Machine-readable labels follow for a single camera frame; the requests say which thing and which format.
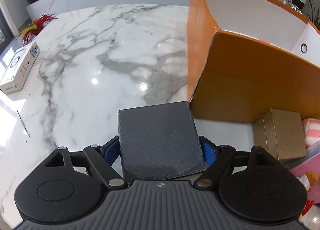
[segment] black ring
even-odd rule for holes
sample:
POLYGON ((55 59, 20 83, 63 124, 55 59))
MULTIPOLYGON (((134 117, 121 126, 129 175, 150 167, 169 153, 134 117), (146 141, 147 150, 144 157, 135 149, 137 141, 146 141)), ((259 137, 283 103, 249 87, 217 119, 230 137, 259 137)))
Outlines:
POLYGON ((301 44, 300 50, 301 50, 301 52, 302 52, 302 53, 305 53, 305 52, 303 52, 303 50, 302 50, 302 47, 303 47, 303 46, 305 46, 305 47, 306 47, 306 51, 305 51, 305 52, 307 52, 308 47, 307 47, 307 45, 306 45, 306 44, 304 44, 304 43, 303 43, 303 44, 301 44))

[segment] green plant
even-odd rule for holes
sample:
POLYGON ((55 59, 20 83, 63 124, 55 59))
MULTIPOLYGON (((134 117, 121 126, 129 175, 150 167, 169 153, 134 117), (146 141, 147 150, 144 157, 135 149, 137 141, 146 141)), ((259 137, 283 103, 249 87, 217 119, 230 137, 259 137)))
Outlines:
POLYGON ((319 17, 319 7, 316 9, 315 3, 313 0, 308 0, 311 8, 311 18, 308 13, 306 13, 310 19, 310 21, 317 27, 317 29, 320 29, 320 17, 319 17))

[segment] striped plush toy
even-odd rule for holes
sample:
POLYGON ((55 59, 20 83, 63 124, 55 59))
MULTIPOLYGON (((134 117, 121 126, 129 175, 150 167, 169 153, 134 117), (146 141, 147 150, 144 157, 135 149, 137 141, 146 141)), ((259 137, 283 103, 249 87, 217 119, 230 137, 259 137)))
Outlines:
POLYGON ((306 145, 309 148, 312 144, 320 140, 320 120, 308 118, 302 121, 306 145))

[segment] gray ribbed panel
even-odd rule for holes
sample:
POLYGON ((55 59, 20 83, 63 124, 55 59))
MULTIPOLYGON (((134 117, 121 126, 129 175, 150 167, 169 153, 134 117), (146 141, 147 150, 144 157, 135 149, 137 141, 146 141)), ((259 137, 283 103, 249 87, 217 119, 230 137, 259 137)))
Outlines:
POLYGON ((194 189, 188 181, 134 181, 130 188, 111 191, 89 216, 60 226, 29 221, 17 230, 302 230, 299 222, 256 226, 226 212, 215 195, 194 189))

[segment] orange box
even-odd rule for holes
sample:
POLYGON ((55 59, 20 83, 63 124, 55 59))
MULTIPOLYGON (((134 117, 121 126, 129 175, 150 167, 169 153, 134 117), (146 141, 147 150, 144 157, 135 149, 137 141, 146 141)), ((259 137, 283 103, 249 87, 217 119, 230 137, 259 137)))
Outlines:
POLYGON ((277 0, 190 0, 187 33, 194 117, 252 123, 276 108, 320 118, 320 36, 295 10, 277 0))

